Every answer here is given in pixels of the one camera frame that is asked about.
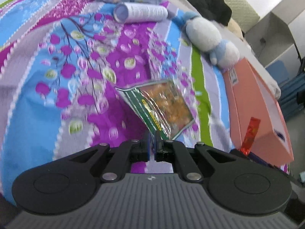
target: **cylindrical container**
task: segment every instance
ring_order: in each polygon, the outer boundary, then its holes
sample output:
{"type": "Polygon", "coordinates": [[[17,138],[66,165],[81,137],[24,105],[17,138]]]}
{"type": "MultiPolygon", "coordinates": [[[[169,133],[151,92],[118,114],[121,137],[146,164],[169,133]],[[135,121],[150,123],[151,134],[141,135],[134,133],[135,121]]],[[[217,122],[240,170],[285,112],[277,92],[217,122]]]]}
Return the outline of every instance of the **cylindrical container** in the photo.
{"type": "Polygon", "coordinates": [[[118,23],[159,22],[168,16],[163,6],[144,3],[120,3],[113,11],[118,23]]]}

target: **orange cardboard box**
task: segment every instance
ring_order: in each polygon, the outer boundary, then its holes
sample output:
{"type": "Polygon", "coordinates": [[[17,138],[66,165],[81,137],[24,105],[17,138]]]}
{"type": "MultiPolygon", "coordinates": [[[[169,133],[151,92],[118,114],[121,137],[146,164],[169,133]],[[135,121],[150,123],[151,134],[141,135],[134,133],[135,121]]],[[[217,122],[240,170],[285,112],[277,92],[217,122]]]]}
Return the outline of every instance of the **orange cardboard box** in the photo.
{"type": "Polygon", "coordinates": [[[230,112],[232,142],[240,149],[251,117],[260,125],[251,152],[281,166],[293,161],[288,130],[278,102],[265,82],[246,60],[223,73],[230,112]]]}

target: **silver bolt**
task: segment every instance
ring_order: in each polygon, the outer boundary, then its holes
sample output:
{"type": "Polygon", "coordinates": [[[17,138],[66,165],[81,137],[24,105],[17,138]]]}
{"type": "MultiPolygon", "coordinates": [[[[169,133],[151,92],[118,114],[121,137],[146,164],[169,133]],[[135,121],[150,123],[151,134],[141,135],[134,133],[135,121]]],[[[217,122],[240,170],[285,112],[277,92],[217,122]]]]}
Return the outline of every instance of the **silver bolt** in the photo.
{"type": "Polygon", "coordinates": [[[186,175],[186,178],[191,181],[198,181],[199,179],[201,179],[201,175],[196,172],[191,172],[186,175]]]}
{"type": "Polygon", "coordinates": [[[113,181],[113,180],[117,179],[117,174],[112,173],[112,172],[107,172],[102,175],[102,178],[107,181],[113,181]]]}

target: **quilted fabric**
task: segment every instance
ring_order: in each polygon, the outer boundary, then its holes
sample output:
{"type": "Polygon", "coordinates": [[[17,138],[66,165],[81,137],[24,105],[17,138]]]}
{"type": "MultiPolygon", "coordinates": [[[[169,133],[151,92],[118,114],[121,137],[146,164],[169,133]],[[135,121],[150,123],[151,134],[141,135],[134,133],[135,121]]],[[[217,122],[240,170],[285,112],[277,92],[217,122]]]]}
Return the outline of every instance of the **quilted fabric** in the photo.
{"type": "Polygon", "coordinates": [[[232,9],[232,18],[245,33],[259,21],[259,15],[246,0],[224,1],[232,9]]]}

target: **snack packet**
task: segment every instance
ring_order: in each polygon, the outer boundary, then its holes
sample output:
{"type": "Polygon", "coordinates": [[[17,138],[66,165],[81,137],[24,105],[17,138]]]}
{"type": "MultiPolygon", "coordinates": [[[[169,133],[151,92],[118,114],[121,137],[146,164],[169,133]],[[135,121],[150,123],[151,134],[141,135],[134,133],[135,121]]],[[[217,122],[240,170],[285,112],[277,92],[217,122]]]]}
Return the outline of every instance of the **snack packet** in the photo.
{"type": "Polygon", "coordinates": [[[176,139],[194,122],[181,92],[172,80],[153,81],[116,90],[152,134],[156,130],[160,131],[162,139],[176,139]]]}

